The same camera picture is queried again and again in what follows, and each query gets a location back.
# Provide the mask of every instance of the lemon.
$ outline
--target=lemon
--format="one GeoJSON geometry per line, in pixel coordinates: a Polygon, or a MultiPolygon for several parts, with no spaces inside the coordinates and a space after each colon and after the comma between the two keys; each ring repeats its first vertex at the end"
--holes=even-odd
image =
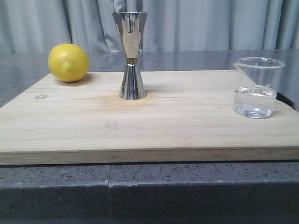
{"type": "Polygon", "coordinates": [[[48,58],[51,73],[64,82],[75,82],[82,79],[89,69],[89,58],[79,46],[63,43],[55,46],[48,58]]]}

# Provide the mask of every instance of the speckled stone surface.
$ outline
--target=speckled stone surface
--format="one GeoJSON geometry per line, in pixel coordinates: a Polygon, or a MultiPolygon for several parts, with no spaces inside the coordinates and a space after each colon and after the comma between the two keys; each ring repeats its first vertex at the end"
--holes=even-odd
{"type": "MultiPolygon", "coordinates": [[[[298,110],[299,50],[140,53],[138,65],[141,71],[225,70],[248,56],[286,63],[279,91],[298,110]]],[[[95,52],[89,57],[90,71],[125,69],[123,53],[95,52]]],[[[47,54],[0,54],[0,107],[49,73],[47,58],[47,54]]],[[[185,216],[211,220],[215,214],[220,218],[213,223],[246,223],[261,217],[260,223],[266,223],[298,217],[298,190],[298,161],[0,165],[0,223],[57,218],[76,223],[74,218],[98,217],[106,223],[194,223],[198,218],[185,216]]]]}

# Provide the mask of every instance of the glass beaker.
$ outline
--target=glass beaker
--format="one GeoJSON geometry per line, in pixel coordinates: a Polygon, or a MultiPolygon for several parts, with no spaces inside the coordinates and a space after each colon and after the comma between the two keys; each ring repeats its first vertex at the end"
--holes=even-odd
{"type": "Polygon", "coordinates": [[[234,111],[249,118],[270,117],[285,63],[271,58],[246,57],[236,61],[234,66],[238,71],[234,111]]]}

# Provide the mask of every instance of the jigger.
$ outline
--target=jigger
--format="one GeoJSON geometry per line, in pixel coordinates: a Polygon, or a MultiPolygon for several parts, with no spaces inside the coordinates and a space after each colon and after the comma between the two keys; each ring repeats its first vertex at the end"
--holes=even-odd
{"type": "Polygon", "coordinates": [[[137,57],[147,13],[128,12],[112,15],[127,56],[120,97],[129,100],[142,99],[146,97],[146,92],[137,65],[137,57]]]}

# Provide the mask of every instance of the clear liquid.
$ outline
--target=clear liquid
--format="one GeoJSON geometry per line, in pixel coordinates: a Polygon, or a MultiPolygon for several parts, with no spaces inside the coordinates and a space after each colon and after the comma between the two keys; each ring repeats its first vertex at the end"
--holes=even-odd
{"type": "Polygon", "coordinates": [[[234,111],[250,118],[267,118],[273,114],[276,92],[263,85],[235,90],[234,111]]]}

